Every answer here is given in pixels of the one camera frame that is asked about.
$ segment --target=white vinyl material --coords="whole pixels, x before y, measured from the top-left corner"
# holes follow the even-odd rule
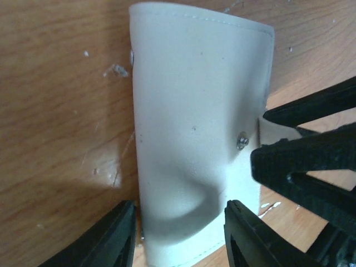
[[[270,26],[167,3],[130,7],[140,203],[149,266],[193,266],[224,243],[231,199],[254,213],[273,59]],[[240,132],[250,143],[236,148]]]
[[[288,140],[300,139],[301,134],[294,128],[279,125],[259,117],[260,145],[271,145],[282,138]]]

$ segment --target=wooden table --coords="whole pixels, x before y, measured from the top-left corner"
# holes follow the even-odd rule
[[[0,266],[37,266],[123,199],[138,199],[128,7],[0,1]],[[272,25],[268,107],[356,75],[355,0],[181,0]],[[308,125],[354,121],[350,110]],[[318,174],[352,188],[351,172]],[[267,189],[263,219],[306,250],[325,221]],[[228,266],[222,248],[197,266]],[[134,266],[144,266],[143,248]]]

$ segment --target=metal rivet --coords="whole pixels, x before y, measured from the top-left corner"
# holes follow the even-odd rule
[[[130,62],[131,62],[131,65],[133,66],[134,65],[134,54],[133,54],[133,50],[130,51]]]
[[[240,132],[239,136],[238,136],[238,142],[236,144],[236,147],[238,148],[238,150],[242,150],[244,149],[245,146],[247,146],[249,144],[249,138],[246,134],[246,132]]]

